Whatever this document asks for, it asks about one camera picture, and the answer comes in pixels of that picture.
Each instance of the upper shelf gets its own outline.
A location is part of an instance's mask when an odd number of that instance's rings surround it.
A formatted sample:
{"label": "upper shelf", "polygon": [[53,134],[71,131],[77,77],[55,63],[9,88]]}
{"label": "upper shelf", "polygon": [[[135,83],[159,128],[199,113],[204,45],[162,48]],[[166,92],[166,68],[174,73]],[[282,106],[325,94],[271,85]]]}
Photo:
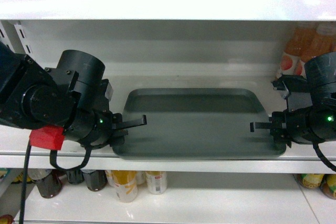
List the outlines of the upper shelf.
{"label": "upper shelf", "polygon": [[335,21],[336,0],[0,0],[0,19]]}

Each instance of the bottle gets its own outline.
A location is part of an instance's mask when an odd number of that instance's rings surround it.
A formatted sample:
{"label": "bottle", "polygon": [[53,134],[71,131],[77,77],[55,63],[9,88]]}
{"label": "bottle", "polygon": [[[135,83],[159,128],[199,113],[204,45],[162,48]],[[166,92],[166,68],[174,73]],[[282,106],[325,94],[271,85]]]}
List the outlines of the bottle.
{"label": "bottle", "polygon": [[336,174],[327,175],[320,189],[329,198],[336,199]]}
{"label": "bottle", "polygon": [[287,42],[282,54],[280,67],[276,74],[279,79],[283,74],[294,74],[302,52],[308,48],[315,33],[315,22],[298,22],[294,35]]}
{"label": "bottle", "polygon": [[162,194],[167,190],[167,172],[147,171],[146,180],[152,194]]}
{"label": "bottle", "polygon": [[80,184],[84,181],[84,176],[81,170],[67,171],[68,182],[72,185]]}
{"label": "bottle", "polygon": [[90,191],[100,191],[107,184],[105,172],[103,170],[82,170],[86,186]]}
{"label": "bottle", "polygon": [[143,183],[146,182],[146,174],[145,174],[145,172],[142,171],[142,170],[138,170],[138,171],[137,171],[137,174],[136,174],[135,178],[136,178],[136,180],[137,180],[137,181],[136,181],[136,184],[137,184],[137,185],[142,185]]}
{"label": "bottle", "polygon": [[113,172],[114,188],[118,199],[121,202],[131,202],[138,194],[137,181],[134,170],[114,170]]}
{"label": "bottle", "polygon": [[51,169],[28,169],[28,175],[36,184],[43,198],[53,198],[62,189],[62,183],[54,170]]}
{"label": "bottle", "polygon": [[114,187],[114,180],[113,180],[113,173],[111,170],[105,170],[107,182],[109,183],[110,186]]}
{"label": "bottle", "polygon": [[315,189],[321,185],[324,174],[298,174],[299,184],[308,189]]}
{"label": "bottle", "polygon": [[316,32],[309,47],[306,47],[302,51],[300,56],[300,62],[296,66],[294,71],[295,75],[301,75],[306,77],[305,63],[314,57],[332,52],[332,47],[335,42],[336,25],[335,22],[323,22],[321,23]]}

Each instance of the dark bottle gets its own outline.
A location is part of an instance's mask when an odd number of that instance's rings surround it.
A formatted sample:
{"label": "dark bottle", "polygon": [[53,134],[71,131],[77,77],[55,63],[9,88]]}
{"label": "dark bottle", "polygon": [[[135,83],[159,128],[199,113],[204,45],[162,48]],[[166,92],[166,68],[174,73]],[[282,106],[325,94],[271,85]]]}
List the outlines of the dark bottle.
{"label": "dark bottle", "polygon": [[71,170],[67,172],[67,178],[70,184],[77,185],[84,181],[83,173],[81,170]]}
{"label": "dark bottle", "polygon": [[58,195],[62,189],[62,183],[55,170],[29,169],[28,175],[33,180],[34,184],[36,184],[37,189],[43,198],[53,198]]}
{"label": "dark bottle", "polygon": [[103,170],[82,170],[82,172],[89,190],[99,191],[105,187],[107,179]]}

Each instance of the white shelf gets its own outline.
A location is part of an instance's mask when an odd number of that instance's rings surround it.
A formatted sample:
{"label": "white shelf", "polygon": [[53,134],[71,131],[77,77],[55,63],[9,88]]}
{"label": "white shelf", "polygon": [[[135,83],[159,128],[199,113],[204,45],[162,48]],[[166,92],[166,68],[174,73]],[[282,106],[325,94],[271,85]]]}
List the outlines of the white shelf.
{"label": "white shelf", "polygon": [[110,186],[94,193],[65,183],[52,199],[34,188],[25,223],[319,223],[288,174],[168,173],[168,180],[162,195],[140,186],[131,203]]}
{"label": "white shelf", "polygon": [[[115,76],[110,78],[114,88],[111,111],[122,112],[128,94],[137,88],[246,88],[256,94],[267,113],[282,111],[286,105],[270,78],[246,77],[139,77]],[[3,167],[23,167],[24,154],[30,131],[0,127],[0,163]],[[321,144],[324,154],[336,161],[336,143]],[[81,163],[83,148],[76,142],[65,141],[59,152],[59,164],[73,167]],[[29,166],[47,168],[49,151],[33,148]],[[311,145],[293,144],[286,152],[270,160],[223,161],[128,161],[117,158],[112,149],[105,147],[92,152],[87,169],[168,170],[180,172],[237,172],[237,173],[330,173],[317,158]]]}
{"label": "white shelf", "polygon": [[336,0],[0,0],[0,19],[334,21],[334,6]]}

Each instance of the lower shelf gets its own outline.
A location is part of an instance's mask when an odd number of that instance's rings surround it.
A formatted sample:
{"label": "lower shelf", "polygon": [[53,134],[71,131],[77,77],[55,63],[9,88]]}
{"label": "lower shelf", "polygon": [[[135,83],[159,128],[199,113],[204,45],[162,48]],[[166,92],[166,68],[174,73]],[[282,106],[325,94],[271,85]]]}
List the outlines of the lower shelf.
{"label": "lower shelf", "polygon": [[25,223],[321,224],[334,220],[331,210],[336,202],[326,198],[330,218],[321,222],[290,174],[171,172],[168,184],[162,195],[150,194],[141,185],[131,203],[119,202],[110,186],[94,193],[85,184],[65,183],[52,199],[42,198],[34,188],[27,199]]}

